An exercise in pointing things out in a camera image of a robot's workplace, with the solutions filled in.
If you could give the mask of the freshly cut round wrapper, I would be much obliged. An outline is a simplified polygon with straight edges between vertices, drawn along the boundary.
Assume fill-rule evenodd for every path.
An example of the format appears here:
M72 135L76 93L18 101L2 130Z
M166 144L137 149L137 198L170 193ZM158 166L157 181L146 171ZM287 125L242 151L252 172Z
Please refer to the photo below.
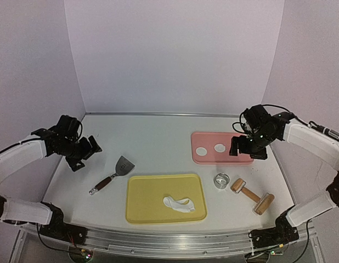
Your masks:
M207 155L207 150L204 147L196 148L195 152L198 156L206 156Z

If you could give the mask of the metal scraper with wooden handle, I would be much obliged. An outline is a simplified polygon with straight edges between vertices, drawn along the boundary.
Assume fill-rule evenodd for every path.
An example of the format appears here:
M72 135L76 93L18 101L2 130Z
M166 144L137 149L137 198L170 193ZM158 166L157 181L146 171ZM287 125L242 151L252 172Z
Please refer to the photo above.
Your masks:
M134 168L135 165L131 161L124 156L121 156L115 165L115 172L97 183L91 190L89 190L89 194L91 196L94 195L111 183L115 177L128 175Z

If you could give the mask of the wooden double-ended rolling pin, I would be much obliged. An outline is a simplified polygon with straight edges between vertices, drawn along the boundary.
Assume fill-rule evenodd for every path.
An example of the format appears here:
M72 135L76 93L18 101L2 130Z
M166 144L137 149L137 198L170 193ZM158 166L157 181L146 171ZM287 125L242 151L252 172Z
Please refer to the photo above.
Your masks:
M273 194L266 193L263 197L259 197L254 192L245 187L245 185L246 181L239 178L232 184L230 189L236 194L243 193L246 197L254 201L256 205L253 211L257 215L263 215L264 212L271 206L275 196Z

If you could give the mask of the white dough lump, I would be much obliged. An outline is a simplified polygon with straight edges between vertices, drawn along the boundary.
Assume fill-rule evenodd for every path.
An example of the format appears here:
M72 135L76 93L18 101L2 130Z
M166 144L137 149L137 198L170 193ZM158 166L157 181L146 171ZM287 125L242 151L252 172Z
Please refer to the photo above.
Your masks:
M167 196L163 198L163 204L180 213L191 213L196 210L194 202L189 198L175 200L171 196Z

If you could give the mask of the yellow plastic tray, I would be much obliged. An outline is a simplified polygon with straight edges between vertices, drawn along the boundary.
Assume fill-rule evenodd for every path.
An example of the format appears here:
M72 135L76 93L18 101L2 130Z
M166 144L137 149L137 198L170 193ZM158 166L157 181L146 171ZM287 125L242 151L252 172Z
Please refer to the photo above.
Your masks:
M197 174L144 175L128 180L126 220L134 225L202 221L207 207Z

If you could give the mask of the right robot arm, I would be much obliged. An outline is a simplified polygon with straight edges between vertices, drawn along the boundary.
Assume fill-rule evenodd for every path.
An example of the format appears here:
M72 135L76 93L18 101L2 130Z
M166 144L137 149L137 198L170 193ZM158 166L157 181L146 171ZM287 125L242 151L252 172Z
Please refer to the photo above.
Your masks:
M254 248L297 241L302 225L339 208L339 133L272 104L244 109L232 127L229 154L275 159L292 196L271 226L248 233Z

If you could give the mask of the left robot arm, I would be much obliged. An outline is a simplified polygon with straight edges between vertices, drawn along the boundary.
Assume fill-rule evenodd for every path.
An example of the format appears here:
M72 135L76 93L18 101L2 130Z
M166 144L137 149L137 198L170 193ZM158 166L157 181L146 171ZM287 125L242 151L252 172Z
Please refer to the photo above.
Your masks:
M0 150L0 223L34 224L43 236L84 242L85 227L66 222L61 208L41 200L59 158L77 172L102 151L94 136L82 133L80 120L62 115L54 126L39 128Z

